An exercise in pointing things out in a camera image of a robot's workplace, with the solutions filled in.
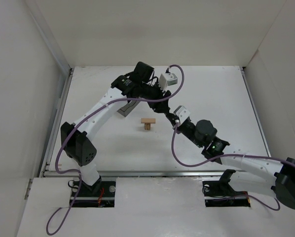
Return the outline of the grey translucent plastic bin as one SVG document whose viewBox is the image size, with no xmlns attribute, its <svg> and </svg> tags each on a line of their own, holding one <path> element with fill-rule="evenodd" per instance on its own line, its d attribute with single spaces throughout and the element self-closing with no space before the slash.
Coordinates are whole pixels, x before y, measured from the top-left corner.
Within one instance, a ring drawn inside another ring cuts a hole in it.
<svg viewBox="0 0 295 237">
<path fill-rule="evenodd" d="M 130 101 L 125 106 L 121 107 L 117 112 L 120 115 L 127 117 L 139 103 L 139 101 Z"/>
</svg>

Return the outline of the striped brown wood block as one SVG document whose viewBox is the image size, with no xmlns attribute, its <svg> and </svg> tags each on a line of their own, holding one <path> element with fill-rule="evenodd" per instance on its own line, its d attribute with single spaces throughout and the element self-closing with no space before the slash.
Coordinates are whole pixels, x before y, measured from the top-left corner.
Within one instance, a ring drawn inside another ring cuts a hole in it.
<svg viewBox="0 0 295 237">
<path fill-rule="evenodd" d="M 148 131 L 151 130 L 151 124 L 150 123 L 145 123 L 145 130 L 148 130 Z"/>
</svg>

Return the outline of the light wood rectangular block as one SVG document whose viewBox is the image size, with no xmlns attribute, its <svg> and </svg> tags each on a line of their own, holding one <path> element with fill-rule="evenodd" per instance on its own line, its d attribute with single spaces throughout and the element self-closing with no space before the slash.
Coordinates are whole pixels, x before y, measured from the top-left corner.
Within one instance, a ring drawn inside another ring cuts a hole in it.
<svg viewBox="0 0 295 237">
<path fill-rule="evenodd" d="M 155 118 L 141 118 L 141 123 L 144 124 L 155 124 L 156 119 Z"/>
</svg>

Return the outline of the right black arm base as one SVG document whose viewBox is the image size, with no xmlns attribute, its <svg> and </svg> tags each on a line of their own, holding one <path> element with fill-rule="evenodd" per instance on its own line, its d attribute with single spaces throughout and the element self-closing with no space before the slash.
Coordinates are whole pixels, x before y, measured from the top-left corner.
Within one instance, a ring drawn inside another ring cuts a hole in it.
<svg viewBox="0 0 295 237">
<path fill-rule="evenodd" d="M 229 184 L 231 176 L 236 173 L 227 169 L 219 180 L 202 182 L 202 193 L 206 207 L 251 207 L 247 191 L 235 191 Z"/>
</svg>

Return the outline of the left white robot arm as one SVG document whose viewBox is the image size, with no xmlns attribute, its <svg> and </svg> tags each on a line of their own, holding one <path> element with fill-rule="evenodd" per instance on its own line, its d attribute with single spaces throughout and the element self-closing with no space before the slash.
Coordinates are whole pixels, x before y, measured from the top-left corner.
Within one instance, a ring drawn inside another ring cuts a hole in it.
<svg viewBox="0 0 295 237">
<path fill-rule="evenodd" d="M 132 72 L 117 77 L 100 101 L 83 117 L 74 123 L 61 125 L 60 151 L 76 162 L 81 184 L 91 193 L 99 190 L 102 181 L 95 163 L 97 149 L 92 141 L 113 114 L 132 102 L 147 102 L 154 111 L 161 113 L 168 110 L 168 100 L 172 95 L 165 89 L 169 73 L 152 82 L 153 73 L 152 66 L 138 62 Z"/>
</svg>

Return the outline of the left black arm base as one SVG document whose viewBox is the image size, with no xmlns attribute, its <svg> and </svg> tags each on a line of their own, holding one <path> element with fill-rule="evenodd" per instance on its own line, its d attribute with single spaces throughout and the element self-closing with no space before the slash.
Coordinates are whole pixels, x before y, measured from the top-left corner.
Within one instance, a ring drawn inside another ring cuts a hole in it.
<svg viewBox="0 0 295 237">
<path fill-rule="evenodd" d="M 72 207 L 112 208 L 115 205 L 116 178 L 104 177 L 94 192 L 82 183 Z"/>
</svg>

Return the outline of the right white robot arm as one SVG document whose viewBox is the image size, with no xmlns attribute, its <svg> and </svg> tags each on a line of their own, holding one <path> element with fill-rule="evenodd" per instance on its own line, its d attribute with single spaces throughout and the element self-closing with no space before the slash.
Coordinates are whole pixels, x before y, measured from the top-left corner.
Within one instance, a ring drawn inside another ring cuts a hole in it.
<svg viewBox="0 0 295 237">
<path fill-rule="evenodd" d="M 203 162 L 186 164 L 175 153 L 175 142 L 171 142 L 171 151 L 177 163 L 184 167 L 199 167 L 209 162 L 226 165 L 218 181 L 205 184 L 210 187 L 208 195 L 219 200 L 245 195 L 246 192 L 263 194 L 275 198 L 284 206 L 295 210 L 295 159 L 271 158 L 245 154 L 225 154 L 229 143 L 216 136 L 217 129 L 209 120 L 200 120 L 193 124 L 188 116 L 167 113 L 166 118 L 173 126 L 173 138 L 182 134 L 202 149 Z"/>
</svg>

